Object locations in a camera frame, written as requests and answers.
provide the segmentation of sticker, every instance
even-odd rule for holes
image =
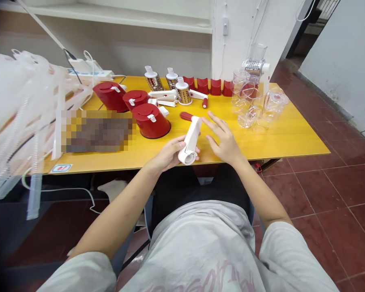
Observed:
[[[57,164],[53,167],[50,173],[68,172],[72,165],[73,164]]]

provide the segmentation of transparent plastic cup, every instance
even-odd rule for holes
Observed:
[[[288,103],[288,96],[281,88],[276,87],[269,90],[265,95],[264,105],[257,119],[257,124],[268,128],[273,121],[280,117],[281,112]]]

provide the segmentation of white plastic part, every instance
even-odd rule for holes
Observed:
[[[156,122],[157,120],[155,119],[154,115],[151,114],[151,115],[148,115],[147,116],[152,122]]]
[[[111,89],[115,90],[116,92],[120,92],[120,89],[117,86],[113,86]]]
[[[158,101],[176,101],[177,95],[167,95],[165,97],[159,97],[157,98]]]
[[[270,72],[271,65],[269,63],[264,63],[262,66],[262,76],[264,78],[264,92],[262,93],[263,96],[269,91],[269,72]]]
[[[195,90],[192,90],[192,89],[190,89],[189,92],[191,94],[191,98],[201,99],[201,100],[208,98],[208,95],[195,91]]]
[[[196,153],[196,143],[198,142],[201,126],[202,119],[197,116],[193,116],[192,123],[184,139],[186,145],[178,153],[178,159],[185,165],[191,165],[195,162],[196,157],[198,156]]]
[[[177,92],[175,89],[173,90],[163,90],[163,91],[150,91],[148,93],[152,98],[161,98],[169,95],[174,95],[177,98]]]
[[[151,104],[155,105],[156,107],[158,107],[159,102],[156,99],[148,99],[147,103],[151,103]]]
[[[167,71],[168,71],[168,74],[166,74],[166,78],[176,79],[178,77],[178,75],[173,72],[173,68],[168,68]]]
[[[161,100],[158,100],[158,104],[171,106],[171,107],[176,107],[176,103],[174,101],[161,101]]]
[[[148,78],[153,78],[158,75],[157,72],[154,72],[153,69],[151,69],[151,66],[145,66],[145,69],[146,69],[145,76]]]
[[[177,89],[187,89],[189,87],[188,83],[184,82],[184,78],[177,77],[177,83],[175,84]]]
[[[159,107],[159,111],[166,118],[169,114],[169,111],[165,107]]]

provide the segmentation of red container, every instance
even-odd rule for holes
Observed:
[[[220,79],[218,80],[214,80],[211,79],[211,95],[221,95],[221,89],[220,87],[222,86],[222,81]]]
[[[202,94],[208,94],[208,78],[200,79],[196,78],[198,81],[198,92]]]
[[[223,81],[223,96],[232,96],[232,91],[234,89],[234,85],[232,81]]]
[[[124,89],[115,82],[102,82],[97,84],[93,91],[96,93],[107,110],[116,110],[116,112],[127,112],[129,108],[123,101],[126,94]]]
[[[157,139],[169,133],[171,128],[170,122],[155,105],[144,103],[135,107],[132,113],[142,136],[145,138]]]
[[[132,90],[123,96],[123,100],[131,112],[133,111],[133,108],[147,103],[149,98],[150,96],[144,90]]]
[[[188,78],[188,77],[183,76],[183,79],[184,79],[185,83],[188,83],[189,89],[196,90],[195,78],[194,77]]]

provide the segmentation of person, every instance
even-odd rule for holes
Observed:
[[[212,183],[200,186],[191,167],[173,168],[184,136],[169,141],[97,217],[39,291],[114,291],[110,260],[154,188],[149,251],[121,291],[338,291],[242,155],[227,123],[208,115],[213,122],[202,121],[220,142],[206,138],[225,162]],[[248,220],[250,201],[266,228],[259,258]]]

